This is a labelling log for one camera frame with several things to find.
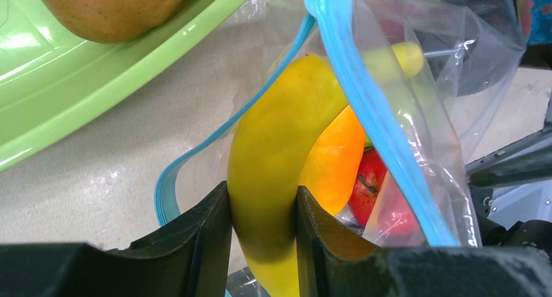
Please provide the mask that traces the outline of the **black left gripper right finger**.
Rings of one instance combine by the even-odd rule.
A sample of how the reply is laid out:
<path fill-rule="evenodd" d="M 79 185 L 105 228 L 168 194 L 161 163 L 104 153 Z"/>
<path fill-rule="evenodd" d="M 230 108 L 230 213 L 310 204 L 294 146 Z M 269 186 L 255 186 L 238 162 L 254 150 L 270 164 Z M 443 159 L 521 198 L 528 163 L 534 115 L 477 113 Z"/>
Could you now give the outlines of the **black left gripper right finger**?
<path fill-rule="evenodd" d="M 296 199 L 302 296 L 550 296 L 551 265 L 522 247 L 378 247 Z"/>

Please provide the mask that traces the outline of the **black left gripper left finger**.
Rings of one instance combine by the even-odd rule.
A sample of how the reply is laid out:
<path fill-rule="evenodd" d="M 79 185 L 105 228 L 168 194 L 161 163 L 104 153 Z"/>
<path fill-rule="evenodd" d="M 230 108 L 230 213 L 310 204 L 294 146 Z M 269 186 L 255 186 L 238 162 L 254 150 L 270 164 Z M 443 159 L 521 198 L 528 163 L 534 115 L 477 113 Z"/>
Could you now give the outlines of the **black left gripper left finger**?
<path fill-rule="evenodd" d="M 3 244 L 2 296 L 224 296 L 232 227 L 226 182 L 126 249 Z"/>

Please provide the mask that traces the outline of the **orange fake fruit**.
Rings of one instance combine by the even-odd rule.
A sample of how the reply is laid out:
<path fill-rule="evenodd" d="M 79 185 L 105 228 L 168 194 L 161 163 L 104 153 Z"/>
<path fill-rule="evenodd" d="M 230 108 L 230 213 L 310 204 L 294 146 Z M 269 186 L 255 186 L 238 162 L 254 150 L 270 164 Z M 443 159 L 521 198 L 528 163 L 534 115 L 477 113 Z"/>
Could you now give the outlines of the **orange fake fruit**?
<path fill-rule="evenodd" d="M 338 214 L 353 191 L 365 148 L 365 132 L 350 106 L 333 120 L 311 148 L 299 176 L 318 204 Z"/>

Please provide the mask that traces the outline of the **yellow fake banana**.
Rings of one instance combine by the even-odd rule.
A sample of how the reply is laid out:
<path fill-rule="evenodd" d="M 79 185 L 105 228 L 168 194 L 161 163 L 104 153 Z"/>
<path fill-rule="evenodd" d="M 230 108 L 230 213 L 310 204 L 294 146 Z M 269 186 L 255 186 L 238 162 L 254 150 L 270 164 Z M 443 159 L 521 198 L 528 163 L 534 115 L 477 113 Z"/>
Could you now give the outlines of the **yellow fake banana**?
<path fill-rule="evenodd" d="M 298 296 L 295 200 L 322 132 L 349 104 L 327 57 L 294 57 L 239 120 L 227 185 L 234 230 L 253 275 L 271 296 Z"/>

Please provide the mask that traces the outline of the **clear zip top bag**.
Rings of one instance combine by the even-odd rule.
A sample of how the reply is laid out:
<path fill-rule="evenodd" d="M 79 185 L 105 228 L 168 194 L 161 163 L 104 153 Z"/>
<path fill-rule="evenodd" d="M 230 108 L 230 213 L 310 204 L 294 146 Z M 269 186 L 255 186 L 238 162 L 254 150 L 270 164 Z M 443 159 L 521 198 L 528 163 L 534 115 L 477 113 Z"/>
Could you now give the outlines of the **clear zip top bag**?
<path fill-rule="evenodd" d="M 162 172 L 160 225 L 177 218 L 176 178 L 211 145 L 227 152 L 237 123 L 294 57 L 327 57 L 346 101 L 387 167 L 383 210 L 395 186 L 415 216 L 417 242 L 480 244 L 461 144 L 444 100 L 486 97 L 516 70 L 525 46 L 512 0 L 274 0 L 266 17 L 278 44 L 267 82 L 205 141 Z"/>

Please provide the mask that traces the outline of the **brown fake kiwi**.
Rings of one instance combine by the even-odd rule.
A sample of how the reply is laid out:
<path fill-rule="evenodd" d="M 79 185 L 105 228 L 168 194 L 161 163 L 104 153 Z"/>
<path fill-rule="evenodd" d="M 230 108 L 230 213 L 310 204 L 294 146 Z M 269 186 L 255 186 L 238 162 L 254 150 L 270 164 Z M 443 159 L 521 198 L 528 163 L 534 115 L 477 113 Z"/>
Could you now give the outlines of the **brown fake kiwi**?
<path fill-rule="evenodd" d="M 42 0 L 73 34 L 99 43 L 133 40 L 168 22 L 187 0 Z"/>

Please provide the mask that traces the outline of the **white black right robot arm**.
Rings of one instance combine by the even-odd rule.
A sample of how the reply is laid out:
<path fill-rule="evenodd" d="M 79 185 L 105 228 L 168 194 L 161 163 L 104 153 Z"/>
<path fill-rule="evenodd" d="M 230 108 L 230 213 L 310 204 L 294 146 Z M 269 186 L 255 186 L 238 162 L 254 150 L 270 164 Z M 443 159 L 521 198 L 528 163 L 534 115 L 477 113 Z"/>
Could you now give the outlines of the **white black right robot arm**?
<path fill-rule="evenodd" d="M 551 127 L 466 165 L 482 243 L 551 254 Z"/>

